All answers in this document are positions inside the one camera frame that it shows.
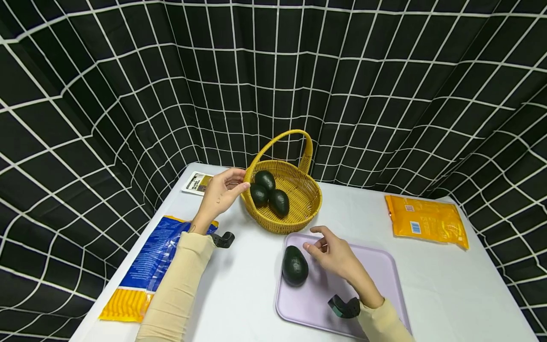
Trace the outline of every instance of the orange plastic bag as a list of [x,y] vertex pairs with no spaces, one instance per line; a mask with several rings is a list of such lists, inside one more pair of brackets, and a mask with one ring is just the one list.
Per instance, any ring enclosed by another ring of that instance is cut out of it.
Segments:
[[457,244],[468,250],[467,234],[454,204],[386,195],[395,236]]

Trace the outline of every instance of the dark green avocado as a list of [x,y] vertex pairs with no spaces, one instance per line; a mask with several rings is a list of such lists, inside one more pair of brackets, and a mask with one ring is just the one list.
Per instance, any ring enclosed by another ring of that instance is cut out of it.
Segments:
[[289,214],[289,197],[283,190],[272,190],[269,203],[275,215],[283,218]]
[[257,208],[265,206],[268,203],[268,192],[263,186],[251,183],[251,198]]
[[283,256],[281,275],[287,284],[301,286],[308,275],[308,265],[302,252],[295,246],[288,246]]
[[254,175],[254,182],[263,186],[268,193],[275,189],[275,179],[269,171],[258,171]]

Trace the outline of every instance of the beige sleeve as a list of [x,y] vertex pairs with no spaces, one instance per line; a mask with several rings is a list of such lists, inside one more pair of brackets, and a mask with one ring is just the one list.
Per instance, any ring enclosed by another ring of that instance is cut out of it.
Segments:
[[370,342],[414,341],[387,298],[377,309],[368,308],[361,303],[361,313],[357,320]]
[[216,246],[208,235],[183,232],[177,252],[137,333],[137,342],[181,342],[197,286]]

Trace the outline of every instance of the white table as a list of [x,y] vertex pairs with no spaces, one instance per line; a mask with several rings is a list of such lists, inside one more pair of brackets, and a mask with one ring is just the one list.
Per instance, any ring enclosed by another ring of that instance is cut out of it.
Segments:
[[[135,340],[138,324],[100,321],[99,314],[161,217],[194,217],[202,197],[180,191],[190,174],[223,170],[197,163],[187,167],[71,342]],[[326,225],[350,242],[382,248],[395,258],[417,341],[537,341],[463,213],[470,246],[466,252],[453,245],[393,237],[385,193],[319,185],[323,205],[310,227]],[[236,240],[229,249],[215,251],[203,274],[187,342],[353,340],[277,315],[274,298],[284,236],[258,226],[241,199],[217,220],[218,233],[229,230]]]

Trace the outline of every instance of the wicker basket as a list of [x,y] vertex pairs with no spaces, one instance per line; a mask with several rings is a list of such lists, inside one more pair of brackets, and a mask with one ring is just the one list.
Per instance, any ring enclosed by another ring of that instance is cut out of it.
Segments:
[[[289,134],[301,133],[306,137],[306,148],[298,167],[281,160],[264,160],[260,158],[279,139]],[[245,182],[253,182],[258,171],[268,170],[276,181],[276,188],[283,190],[289,197],[289,215],[277,217],[268,206],[256,208],[251,192],[245,191],[241,196],[249,214],[264,229],[276,234],[289,234],[306,227],[321,208],[322,195],[319,185],[307,173],[310,169],[313,144],[310,135],[302,130],[290,130],[270,141],[257,154],[245,174]]]

